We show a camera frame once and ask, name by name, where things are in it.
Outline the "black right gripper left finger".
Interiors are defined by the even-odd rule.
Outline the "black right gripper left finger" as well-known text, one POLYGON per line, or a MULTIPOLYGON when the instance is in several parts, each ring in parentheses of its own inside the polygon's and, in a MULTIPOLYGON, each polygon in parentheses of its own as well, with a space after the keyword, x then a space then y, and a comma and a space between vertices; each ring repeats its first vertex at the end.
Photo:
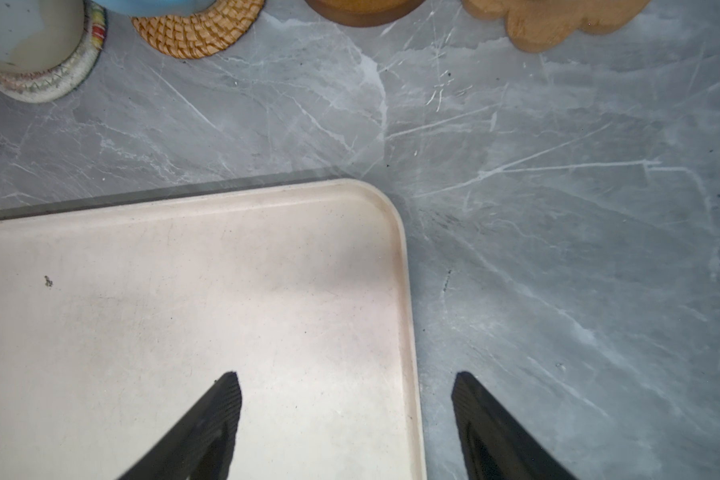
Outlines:
POLYGON ((120 479, 226 479, 241 409, 238 376, 226 372, 120 479))

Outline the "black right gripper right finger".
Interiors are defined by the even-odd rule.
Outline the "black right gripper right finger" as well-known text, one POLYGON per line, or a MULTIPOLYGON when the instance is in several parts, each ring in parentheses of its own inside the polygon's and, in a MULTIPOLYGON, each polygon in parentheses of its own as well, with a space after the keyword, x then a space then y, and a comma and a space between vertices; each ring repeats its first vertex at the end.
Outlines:
POLYGON ((451 399, 470 480, 575 480, 471 373, 456 375, 451 399))

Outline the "rattan round coaster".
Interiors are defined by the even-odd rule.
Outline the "rattan round coaster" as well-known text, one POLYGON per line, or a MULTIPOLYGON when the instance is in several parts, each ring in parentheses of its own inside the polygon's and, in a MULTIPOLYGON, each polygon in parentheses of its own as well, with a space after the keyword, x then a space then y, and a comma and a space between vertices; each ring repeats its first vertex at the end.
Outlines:
POLYGON ((264 0, 215 1, 190 16, 132 17, 137 33, 152 48, 177 59, 201 59, 226 50, 256 21, 264 0))

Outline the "light blue mug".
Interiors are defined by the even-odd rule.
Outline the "light blue mug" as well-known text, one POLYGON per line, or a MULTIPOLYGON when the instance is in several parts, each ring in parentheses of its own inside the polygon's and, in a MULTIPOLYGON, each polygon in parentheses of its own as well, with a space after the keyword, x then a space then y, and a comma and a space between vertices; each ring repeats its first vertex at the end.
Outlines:
POLYGON ((215 0, 94 0, 107 10, 129 17, 181 17, 200 13, 211 7, 215 0))

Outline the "white speckled mug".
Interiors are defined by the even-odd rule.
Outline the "white speckled mug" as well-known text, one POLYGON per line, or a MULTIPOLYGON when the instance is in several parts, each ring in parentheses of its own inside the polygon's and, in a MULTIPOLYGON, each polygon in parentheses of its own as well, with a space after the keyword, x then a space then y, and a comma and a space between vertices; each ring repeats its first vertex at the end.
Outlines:
POLYGON ((0 71, 33 73, 61 64, 84 26, 83 0, 0 0, 0 71))

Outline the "dark wooden round coaster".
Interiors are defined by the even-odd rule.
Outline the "dark wooden round coaster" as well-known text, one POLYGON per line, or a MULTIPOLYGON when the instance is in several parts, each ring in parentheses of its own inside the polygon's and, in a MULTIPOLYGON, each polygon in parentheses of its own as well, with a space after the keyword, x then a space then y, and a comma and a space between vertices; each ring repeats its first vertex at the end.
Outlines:
POLYGON ((307 0, 324 18, 351 27, 374 27, 394 22, 418 8, 423 0, 307 0))

